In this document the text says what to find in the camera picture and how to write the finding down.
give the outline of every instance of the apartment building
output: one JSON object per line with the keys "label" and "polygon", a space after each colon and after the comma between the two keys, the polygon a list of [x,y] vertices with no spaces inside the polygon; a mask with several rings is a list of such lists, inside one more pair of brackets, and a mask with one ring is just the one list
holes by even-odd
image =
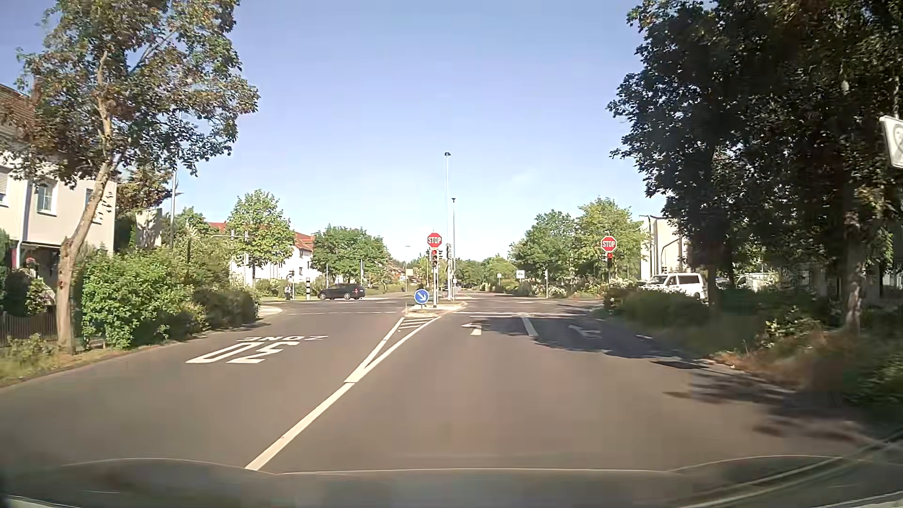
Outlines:
{"label": "apartment building", "polygon": [[[19,92],[0,85],[0,99],[23,98]],[[22,109],[17,113],[27,114],[27,111]],[[14,128],[0,125],[0,136],[13,138]],[[56,287],[62,241],[75,231],[94,182],[79,180],[74,187],[69,187],[52,179],[17,179],[11,174],[12,165],[8,156],[0,154],[0,229],[14,242],[5,253],[6,262],[18,268],[27,259],[33,259],[36,275],[50,287]],[[110,181],[86,243],[112,249],[115,215],[116,182]]]}
{"label": "apartment building", "polygon": [[[210,226],[216,228],[224,234],[226,231],[225,222],[210,222]],[[310,278],[311,282],[320,276],[320,272],[311,266],[313,258],[313,236],[304,233],[295,232],[294,245],[292,247],[292,256],[281,263],[271,263],[258,267],[253,277],[260,278],[288,278],[289,270],[294,270],[294,280],[303,282],[306,278]],[[232,263],[229,267],[232,273],[238,275],[245,280],[246,284],[253,281],[252,270],[248,267],[240,267],[236,263]]]}
{"label": "apartment building", "polygon": [[644,216],[650,241],[643,243],[639,262],[640,277],[651,278],[665,272],[683,271],[687,242],[668,219]]}

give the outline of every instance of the red roof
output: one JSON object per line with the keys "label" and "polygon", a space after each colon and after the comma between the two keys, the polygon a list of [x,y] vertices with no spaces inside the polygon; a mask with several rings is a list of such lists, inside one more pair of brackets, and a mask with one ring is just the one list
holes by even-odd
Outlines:
{"label": "red roof", "polygon": [[[220,232],[226,231],[225,222],[208,222],[208,224]],[[305,235],[304,233],[294,232],[294,246],[298,249],[309,250],[313,252],[313,235]]]}

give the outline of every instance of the parked car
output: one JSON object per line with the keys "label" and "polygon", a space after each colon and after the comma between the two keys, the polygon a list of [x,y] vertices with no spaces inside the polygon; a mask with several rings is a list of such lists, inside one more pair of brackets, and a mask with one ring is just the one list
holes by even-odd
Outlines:
{"label": "parked car", "polygon": [[705,299],[705,281],[698,273],[663,273],[649,279],[643,289],[679,291],[688,296]]}
{"label": "parked car", "polygon": [[364,287],[360,284],[337,284],[333,287],[327,287],[320,291],[320,300],[334,300],[336,298],[344,298],[350,300],[360,300],[364,297]]}

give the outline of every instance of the street sign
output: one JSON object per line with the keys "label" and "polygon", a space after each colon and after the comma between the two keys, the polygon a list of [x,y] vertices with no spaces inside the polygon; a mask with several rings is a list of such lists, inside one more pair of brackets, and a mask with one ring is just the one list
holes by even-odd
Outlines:
{"label": "street sign", "polygon": [[618,248],[618,241],[613,236],[607,236],[600,242],[602,250],[606,252],[614,252]]}
{"label": "street sign", "polygon": [[426,237],[426,244],[433,248],[439,247],[442,245],[442,235],[439,233],[430,233]]}
{"label": "street sign", "polygon": [[414,301],[420,305],[425,304],[430,301],[430,292],[426,289],[417,289],[414,292]]}
{"label": "street sign", "polygon": [[903,120],[885,115],[879,118],[879,122],[890,165],[903,169]]}

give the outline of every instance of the stop sign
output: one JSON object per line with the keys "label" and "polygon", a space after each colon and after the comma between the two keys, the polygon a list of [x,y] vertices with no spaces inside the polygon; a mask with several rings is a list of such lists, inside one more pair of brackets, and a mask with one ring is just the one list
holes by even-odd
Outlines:
{"label": "stop sign", "polygon": [[606,252],[614,252],[618,248],[618,241],[613,236],[607,236],[602,239],[601,246]]}
{"label": "stop sign", "polygon": [[430,247],[439,247],[442,245],[442,235],[439,233],[430,233],[429,236],[426,237],[426,244]]}

